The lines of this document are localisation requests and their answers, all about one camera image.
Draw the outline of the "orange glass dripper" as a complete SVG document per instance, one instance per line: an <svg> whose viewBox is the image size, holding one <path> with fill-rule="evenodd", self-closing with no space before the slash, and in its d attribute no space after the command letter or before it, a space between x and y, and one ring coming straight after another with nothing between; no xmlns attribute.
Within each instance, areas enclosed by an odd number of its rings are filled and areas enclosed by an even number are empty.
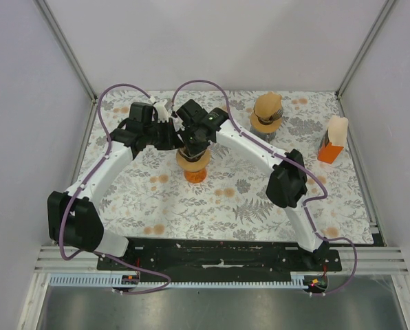
<svg viewBox="0 0 410 330"><path fill-rule="evenodd" d="M196 172L191 172L191 171L184 171L184 178L186 181L192 183L192 184L198 184L203 182L206 179L207 176L207 170L206 168L203 168L199 171Z"/></svg>

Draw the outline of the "glass coffee server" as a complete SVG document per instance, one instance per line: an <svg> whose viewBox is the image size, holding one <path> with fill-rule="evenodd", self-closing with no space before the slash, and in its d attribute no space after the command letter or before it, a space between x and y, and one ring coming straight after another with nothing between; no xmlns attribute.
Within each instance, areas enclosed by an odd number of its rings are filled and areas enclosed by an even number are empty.
<svg viewBox="0 0 410 330"><path fill-rule="evenodd" d="M265 141L266 143L271 143L276 138L276 132L273 131L272 133L264 133L261 131L258 131L256 128L253 126L250 128L250 132L260 138L261 140Z"/></svg>

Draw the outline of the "brown paper coffee filter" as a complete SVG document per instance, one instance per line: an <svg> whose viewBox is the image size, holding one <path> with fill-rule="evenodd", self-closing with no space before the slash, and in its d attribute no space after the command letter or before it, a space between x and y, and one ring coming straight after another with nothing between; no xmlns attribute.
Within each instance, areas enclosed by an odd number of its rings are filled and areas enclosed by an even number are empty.
<svg viewBox="0 0 410 330"><path fill-rule="evenodd" d="M282 95L266 93L259 96L254 105L255 115L263 122L274 122L283 115Z"/></svg>

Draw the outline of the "orange coffee filter box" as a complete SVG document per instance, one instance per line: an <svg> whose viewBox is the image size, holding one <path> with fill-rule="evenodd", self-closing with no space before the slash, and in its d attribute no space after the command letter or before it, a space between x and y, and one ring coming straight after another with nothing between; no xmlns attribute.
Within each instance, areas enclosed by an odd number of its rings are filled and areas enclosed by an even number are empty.
<svg viewBox="0 0 410 330"><path fill-rule="evenodd" d="M333 115L327 124L327 129L318 149L317 159L332 164L345 148L349 120Z"/></svg>

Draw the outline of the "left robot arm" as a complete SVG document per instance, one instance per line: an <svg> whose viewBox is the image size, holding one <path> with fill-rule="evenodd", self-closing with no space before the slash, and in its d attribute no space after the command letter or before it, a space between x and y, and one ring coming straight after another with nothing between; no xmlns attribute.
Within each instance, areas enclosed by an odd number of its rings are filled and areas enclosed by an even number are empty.
<svg viewBox="0 0 410 330"><path fill-rule="evenodd" d="M99 205L113 181L145 147L161 151L181 147L171 108L168 99L134 102L129 116L107 134L107 150L83 178L65 192L54 191L47 198L49 235L60 247L69 245L78 251L112 255L112 261L122 270L136 264L129 240L105 229Z"/></svg>

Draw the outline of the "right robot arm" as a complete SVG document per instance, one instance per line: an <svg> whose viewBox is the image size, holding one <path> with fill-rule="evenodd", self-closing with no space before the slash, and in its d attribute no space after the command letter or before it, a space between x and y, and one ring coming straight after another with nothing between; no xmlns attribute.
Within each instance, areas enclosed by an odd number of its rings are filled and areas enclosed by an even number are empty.
<svg viewBox="0 0 410 330"><path fill-rule="evenodd" d="M175 113L181 122L178 133L184 143L176 155L179 166L190 173L204 170L211 159L211 142L246 158L268 177L266 196L290 220L301 251L301 265L310 271L322 266L330 245L317 230L303 200L308 191L308 174L302 154L268 146L220 108L207 112L196 101L189 100Z"/></svg>

